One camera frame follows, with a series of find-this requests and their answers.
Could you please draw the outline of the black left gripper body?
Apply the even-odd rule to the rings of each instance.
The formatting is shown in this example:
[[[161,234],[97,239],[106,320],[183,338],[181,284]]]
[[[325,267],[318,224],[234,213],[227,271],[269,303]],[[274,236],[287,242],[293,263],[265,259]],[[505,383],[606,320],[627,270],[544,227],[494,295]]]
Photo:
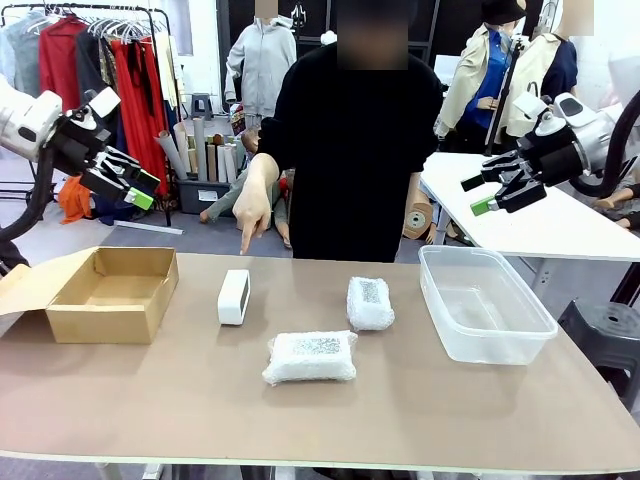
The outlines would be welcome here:
[[[102,118],[91,107],[80,107],[62,114],[49,139],[53,166],[65,174],[82,174],[95,164],[111,138]]]

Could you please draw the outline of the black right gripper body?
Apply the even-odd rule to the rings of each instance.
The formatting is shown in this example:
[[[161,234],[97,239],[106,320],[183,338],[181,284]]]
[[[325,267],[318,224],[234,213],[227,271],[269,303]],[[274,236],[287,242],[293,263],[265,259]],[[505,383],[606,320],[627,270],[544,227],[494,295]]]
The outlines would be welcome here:
[[[527,171],[545,186],[579,177],[584,171],[576,136],[570,126],[542,136],[531,131],[518,139],[517,145]]]

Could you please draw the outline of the unwrapped white clock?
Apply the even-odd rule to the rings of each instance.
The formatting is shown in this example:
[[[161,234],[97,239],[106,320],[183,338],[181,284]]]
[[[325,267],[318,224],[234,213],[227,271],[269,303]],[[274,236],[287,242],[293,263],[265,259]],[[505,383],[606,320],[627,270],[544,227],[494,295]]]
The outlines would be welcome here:
[[[249,271],[228,270],[217,301],[218,320],[221,325],[241,326],[244,323],[250,293]]]

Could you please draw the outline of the small bubble-wrapped clock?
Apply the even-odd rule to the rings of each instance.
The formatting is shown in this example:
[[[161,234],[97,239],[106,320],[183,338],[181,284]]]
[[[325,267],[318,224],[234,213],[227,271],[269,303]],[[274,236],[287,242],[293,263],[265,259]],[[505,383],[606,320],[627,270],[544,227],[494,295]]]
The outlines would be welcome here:
[[[381,278],[352,277],[347,290],[347,317],[358,331],[382,331],[395,321],[387,283]]]

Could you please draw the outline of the large bubble-wrapped clock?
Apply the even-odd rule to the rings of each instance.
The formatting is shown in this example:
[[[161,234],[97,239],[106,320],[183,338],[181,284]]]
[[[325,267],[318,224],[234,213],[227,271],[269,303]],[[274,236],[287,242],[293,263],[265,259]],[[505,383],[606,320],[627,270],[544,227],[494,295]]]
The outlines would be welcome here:
[[[353,348],[358,335],[349,330],[280,333],[269,344],[263,380],[275,386],[298,381],[350,381],[356,378]]]

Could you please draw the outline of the grey tilted paper roll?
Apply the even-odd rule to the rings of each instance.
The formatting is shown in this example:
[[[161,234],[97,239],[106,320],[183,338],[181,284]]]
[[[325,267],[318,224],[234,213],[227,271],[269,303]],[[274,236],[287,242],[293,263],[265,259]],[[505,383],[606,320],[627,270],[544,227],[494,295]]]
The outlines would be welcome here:
[[[176,143],[168,131],[161,131],[155,138],[156,142],[160,145],[164,151],[167,159],[169,160],[176,177],[179,180],[187,180],[188,175],[185,168],[185,164],[179,154]]]

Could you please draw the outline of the red pleated dress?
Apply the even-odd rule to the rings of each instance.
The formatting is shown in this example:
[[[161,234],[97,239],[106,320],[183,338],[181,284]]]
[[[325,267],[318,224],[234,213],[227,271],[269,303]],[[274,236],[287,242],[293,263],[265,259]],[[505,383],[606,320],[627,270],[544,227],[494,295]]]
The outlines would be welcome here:
[[[143,42],[111,41],[120,109],[129,155],[159,179],[155,193],[169,193],[166,157],[156,139],[166,130],[165,107],[150,37]]]

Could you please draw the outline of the grey storage bin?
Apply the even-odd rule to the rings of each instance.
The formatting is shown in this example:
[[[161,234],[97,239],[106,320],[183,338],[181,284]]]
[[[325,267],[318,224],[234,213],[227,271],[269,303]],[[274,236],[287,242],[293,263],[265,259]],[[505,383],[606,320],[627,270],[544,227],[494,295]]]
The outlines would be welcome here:
[[[199,215],[201,211],[217,203],[230,189],[230,183],[199,181],[193,179],[176,181],[181,211]]]

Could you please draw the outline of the cream paper roll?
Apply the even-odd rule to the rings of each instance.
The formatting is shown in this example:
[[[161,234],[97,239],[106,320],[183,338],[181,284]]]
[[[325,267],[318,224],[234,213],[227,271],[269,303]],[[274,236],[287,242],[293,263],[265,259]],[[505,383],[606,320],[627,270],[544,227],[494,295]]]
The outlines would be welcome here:
[[[185,171],[190,173],[192,169],[189,157],[189,142],[184,123],[177,122],[173,127],[173,131],[180,159],[184,165]]]

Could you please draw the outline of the black tripod pole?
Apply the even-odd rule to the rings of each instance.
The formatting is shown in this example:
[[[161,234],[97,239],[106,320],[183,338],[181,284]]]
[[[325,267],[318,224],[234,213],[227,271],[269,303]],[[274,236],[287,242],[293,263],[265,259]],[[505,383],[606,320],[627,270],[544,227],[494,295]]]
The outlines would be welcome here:
[[[485,156],[492,156],[496,148],[503,151],[507,146],[514,144],[515,138],[520,138],[527,133],[530,121],[516,108],[516,96],[518,93],[525,93],[525,90],[522,89],[522,83],[519,80],[513,86],[517,63],[524,50],[525,40],[516,35],[508,51],[509,68],[504,76],[498,96],[498,107],[492,116],[485,140]]]

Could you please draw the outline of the seated mannequin in green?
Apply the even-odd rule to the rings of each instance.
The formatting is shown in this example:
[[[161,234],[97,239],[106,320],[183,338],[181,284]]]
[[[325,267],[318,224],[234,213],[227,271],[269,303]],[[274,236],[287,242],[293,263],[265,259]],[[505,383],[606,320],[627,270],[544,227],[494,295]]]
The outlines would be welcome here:
[[[242,144],[246,152],[253,156],[258,151],[259,127],[250,127],[241,135]],[[200,213],[200,222],[203,224],[215,222],[223,213],[231,212],[235,205],[242,187],[246,181],[249,167],[246,167],[231,183],[229,191],[212,203],[208,208]],[[275,228],[282,237],[287,249],[291,248],[289,231],[289,211],[292,197],[293,181],[295,170],[286,170],[277,183],[272,185],[268,198],[272,204],[273,220]]]

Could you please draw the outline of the light grey garments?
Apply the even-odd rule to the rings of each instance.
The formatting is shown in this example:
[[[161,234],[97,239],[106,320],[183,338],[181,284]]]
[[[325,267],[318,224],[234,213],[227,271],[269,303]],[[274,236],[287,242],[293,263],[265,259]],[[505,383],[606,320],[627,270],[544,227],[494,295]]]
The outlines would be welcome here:
[[[42,13],[29,11],[22,19],[0,28],[0,75],[33,97],[41,93],[39,35],[29,28],[42,18]]]

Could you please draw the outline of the brown cardboard box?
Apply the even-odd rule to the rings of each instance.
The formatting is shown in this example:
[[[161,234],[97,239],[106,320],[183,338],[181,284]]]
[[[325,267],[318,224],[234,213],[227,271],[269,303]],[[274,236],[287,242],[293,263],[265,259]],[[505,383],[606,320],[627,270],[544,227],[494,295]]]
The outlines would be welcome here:
[[[42,311],[61,344],[148,345],[178,282],[172,248],[93,247],[0,278],[0,316]]]

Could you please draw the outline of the person in black sweater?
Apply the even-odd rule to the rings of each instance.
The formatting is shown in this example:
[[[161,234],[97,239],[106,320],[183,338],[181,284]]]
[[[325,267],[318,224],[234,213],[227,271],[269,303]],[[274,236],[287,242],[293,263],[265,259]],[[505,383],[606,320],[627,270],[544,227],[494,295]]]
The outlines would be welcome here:
[[[408,49],[418,0],[336,0],[337,39],[286,73],[257,157],[292,171],[297,259],[391,263],[411,187],[438,146],[434,71]]]

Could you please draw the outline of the black plastic stool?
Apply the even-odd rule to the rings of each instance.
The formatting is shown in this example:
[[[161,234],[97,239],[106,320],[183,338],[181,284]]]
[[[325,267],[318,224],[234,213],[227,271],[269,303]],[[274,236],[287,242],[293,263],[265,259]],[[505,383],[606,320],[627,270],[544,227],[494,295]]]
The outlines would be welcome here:
[[[640,393],[640,312],[575,299],[558,324],[631,411]]]

